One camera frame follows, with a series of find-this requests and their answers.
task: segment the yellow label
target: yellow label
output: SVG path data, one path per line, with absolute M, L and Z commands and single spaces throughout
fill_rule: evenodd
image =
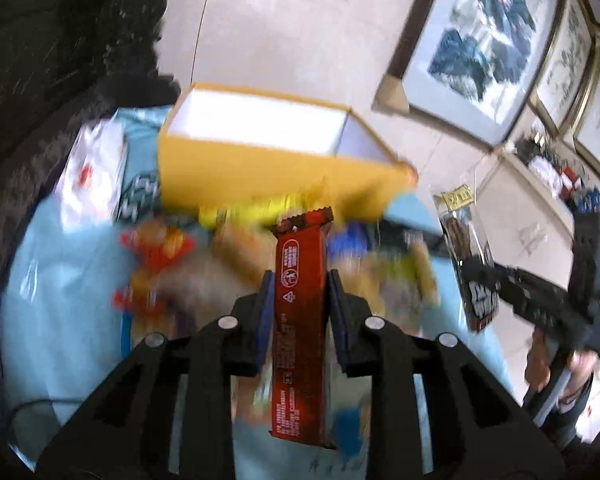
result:
M 441 193 L 441 196 L 449 212 L 460 209 L 474 201 L 474 196 L 471 194 L 471 190 L 467 184 L 462 184 L 462 186 L 448 193 Z

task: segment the white tissue package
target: white tissue package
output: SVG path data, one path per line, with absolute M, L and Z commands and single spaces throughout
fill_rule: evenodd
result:
M 125 164 L 122 124 L 102 120 L 80 128 L 55 189 L 65 230 L 114 221 Z

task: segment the lotus painting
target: lotus painting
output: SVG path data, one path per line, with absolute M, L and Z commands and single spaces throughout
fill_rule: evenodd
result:
M 539 70 L 556 8 L 557 0 L 435 0 L 406 78 L 418 72 L 413 87 L 417 80 L 445 105 L 438 109 L 432 94 L 424 106 L 410 102 L 490 144 L 501 141 Z

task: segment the human hand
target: human hand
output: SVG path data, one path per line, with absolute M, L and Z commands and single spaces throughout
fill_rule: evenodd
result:
M 593 373 L 593 368 L 596 365 L 598 356 L 591 350 L 574 352 L 571 354 L 568 367 L 571 371 L 571 379 L 560 396 L 561 399 L 568 399 L 576 395 L 580 389 L 587 383 L 590 375 Z M 531 350 L 526 355 L 526 370 L 525 380 L 529 383 L 529 387 L 536 392 L 542 391 L 549 383 L 551 371 L 549 366 L 548 351 L 544 345 L 544 334 L 538 330 L 534 330 L 533 344 Z

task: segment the black cable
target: black cable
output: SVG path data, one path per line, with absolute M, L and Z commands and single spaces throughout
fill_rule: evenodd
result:
M 57 398 L 57 397 L 47 397 L 47 398 L 42 398 L 42 399 L 33 399 L 33 400 L 28 400 L 27 402 L 21 402 L 20 404 L 18 404 L 17 406 L 15 406 L 8 414 L 7 417 L 5 419 L 5 423 L 3 425 L 3 430 L 2 432 L 7 436 L 7 438 L 10 436 L 11 434 L 11 430 L 13 429 L 13 423 L 15 421 L 16 415 L 18 415 L 18 413 L 20 413 L 21 410 L 23 410 L 24 408 L 28 408 L 30 406 L 35 406 L 37 404 L 45 404 L 45 403 L 49 403 L 49 404 L 76 404 L 76 405 L 80 405 L 84 402 L 84 399 L 72 399 L 72 398 Z

